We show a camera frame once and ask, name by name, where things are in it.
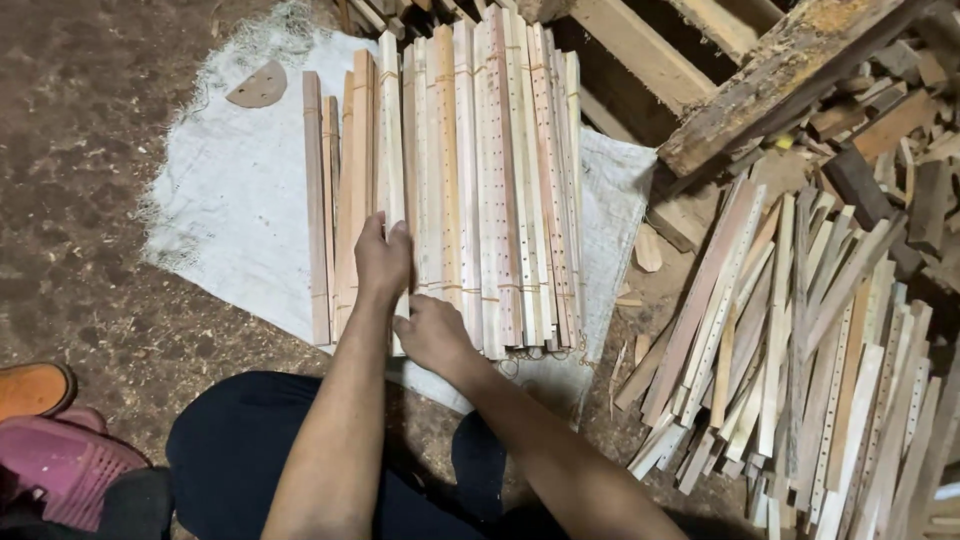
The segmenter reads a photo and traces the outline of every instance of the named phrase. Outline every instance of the bundle of wooden strips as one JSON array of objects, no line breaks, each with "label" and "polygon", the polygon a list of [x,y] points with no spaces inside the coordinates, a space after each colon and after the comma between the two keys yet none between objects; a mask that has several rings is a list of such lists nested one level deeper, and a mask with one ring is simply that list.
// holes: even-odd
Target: bundle of wooden strips
[{"label": "bundle of wooden strips", "polygon": [[685,493],[702,474],[746,475],[770,538],[918,538],[960,418],[960,361],[941,392],[931,308],[907,303],[888,258],[905,218],[860,230],[813,187],[761,215],[756,180],[734,183],[682,310],[616,396],[642,398],[652,428],[629,468],[642,479],[683,456]]},{"label": "bundle of wooden strips", "polygon": [[[343,331],[356,299],[352,247],[382,209],[388,229],[408,222],[416,292],[457,307],[478,351],[577,348],[586,298],[576,54],[498,6],[479,24],[418,37],[402,59],[392,34],[379,46],[376,61],[357,51],[346,76],[339,159],[336,102],[324,99],[318,120],[316,76],[304,76],[315,343]],[[397,313],[407,306],[402,298]]]}]

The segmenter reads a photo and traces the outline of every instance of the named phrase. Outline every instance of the dirt floor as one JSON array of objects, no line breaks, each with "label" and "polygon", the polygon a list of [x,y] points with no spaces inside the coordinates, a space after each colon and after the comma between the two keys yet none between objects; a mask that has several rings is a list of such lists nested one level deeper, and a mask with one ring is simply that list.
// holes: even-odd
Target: dirt floor
[{"label": "dirt floor", "polygon": [[[164,127],[190,101],[208,51],[237,20],[269,6],[6,0],[0,7],[0,366],[68,364],[80,380],[78,402],[102,411],[112,434],[157,464],[178,413],[215,381],[251,369],[321,375],[328,360],[139,261],[143,228],[134,213],[164,161]],[[314,3],[314,12],[336,28],[326,3]],[[625,341],[632,358],[639,332],[655,336],[667,324],[693,263],[693,255],[660,246],[662,270],[631,270],[644,306],[614,314],[582,422],[590,442],[620,464],[645,432],[636,411],[611,418],[613,362]],[[459,416],[392,385],[389,402],[390,444],[452,482],[449,444]],[[507,499],[516,501],[525,489],[510,473]],[[713,475],[689,497],[667,473],[654,470],[647,483],[668,508],[746,527],[741,482]]]}]

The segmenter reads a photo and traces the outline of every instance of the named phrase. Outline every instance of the semicircular wooden piece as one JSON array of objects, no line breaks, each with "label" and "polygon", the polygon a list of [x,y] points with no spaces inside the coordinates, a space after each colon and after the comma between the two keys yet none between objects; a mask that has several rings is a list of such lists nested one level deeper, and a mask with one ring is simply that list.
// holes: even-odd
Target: semicircular wooden piece
[{"label": "semicircular wooden piece", "polygon": [[287,89],[287,72],[276,60],[268,61],[227,94],[227,101],[246,109],[273,105]]}]

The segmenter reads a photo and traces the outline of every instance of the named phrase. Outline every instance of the forearm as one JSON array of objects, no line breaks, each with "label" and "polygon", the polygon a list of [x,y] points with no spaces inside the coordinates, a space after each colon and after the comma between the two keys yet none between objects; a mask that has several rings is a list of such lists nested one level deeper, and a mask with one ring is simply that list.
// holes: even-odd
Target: forearm
[{"label": "forearm", "polygon": [[370,536],[391,315],[389,305],[358,299],[287,457],[263,538]]},{"label": "forearm", "polygon": [[451,382],[574,538],[684,538],[630,473],[484,362]]}]

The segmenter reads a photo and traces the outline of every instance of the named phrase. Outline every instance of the person's left hand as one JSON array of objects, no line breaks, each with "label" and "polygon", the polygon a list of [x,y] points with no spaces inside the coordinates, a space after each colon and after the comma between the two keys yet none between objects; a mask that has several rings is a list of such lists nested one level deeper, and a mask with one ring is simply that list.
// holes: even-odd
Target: person's left hand
[{"label": "person's left hand", "polygon": [[384,221],[383,211],[368,217],[353,248],[357,263],[358,302],[366,299],[393,303],[410,286],[413,246],[407,222],[397,221],[384,239]]}]

